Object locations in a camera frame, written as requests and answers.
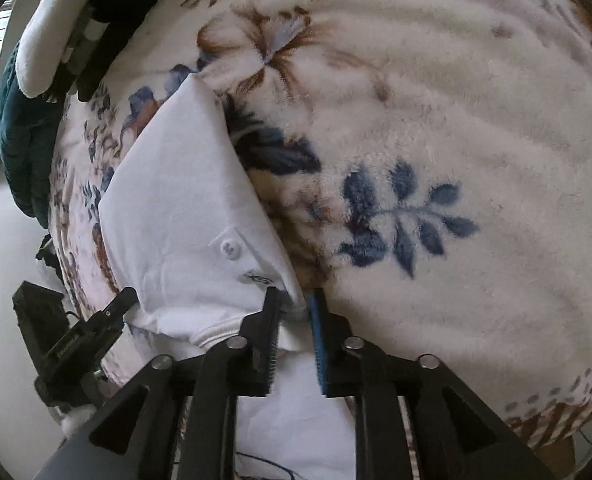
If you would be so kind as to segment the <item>white small shirt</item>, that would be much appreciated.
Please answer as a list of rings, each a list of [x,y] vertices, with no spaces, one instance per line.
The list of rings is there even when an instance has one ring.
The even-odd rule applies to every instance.
[[[238,402],[245,477],[350,479],[354,421],[319,387],[307,309],[286,251],[226,132],[221,102],[189,76],[155,113],[100,203],[110,270],[143,361],[190,358],[235,335],[269,287],[287,292],[270,394]]]

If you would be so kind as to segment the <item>dark clothes pile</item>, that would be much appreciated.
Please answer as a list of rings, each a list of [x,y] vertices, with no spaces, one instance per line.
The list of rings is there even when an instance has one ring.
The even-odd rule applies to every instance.
[[[88,0],[75,22],[60,64],[43,99],[64,100],[75,91],[88,102],[157,0]]]

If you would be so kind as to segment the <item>teal folded quilt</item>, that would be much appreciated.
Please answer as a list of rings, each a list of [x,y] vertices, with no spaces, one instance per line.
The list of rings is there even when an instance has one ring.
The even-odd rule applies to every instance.
[[[0,157],[18,209],[49,227],[50,174],[64,103],[29,99],[16,76],[16,51],[6,61],[0,85]]]

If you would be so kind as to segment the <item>floral fleece bed blanket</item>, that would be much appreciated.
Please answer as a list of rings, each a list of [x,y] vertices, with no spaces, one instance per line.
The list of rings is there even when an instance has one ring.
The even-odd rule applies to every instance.
[[[118,289],[110,180],[190,75],[299,284],[387,351],[437,353],[531,448],[592,420],[589,0],[158,0],[56,141],[81,313]]]

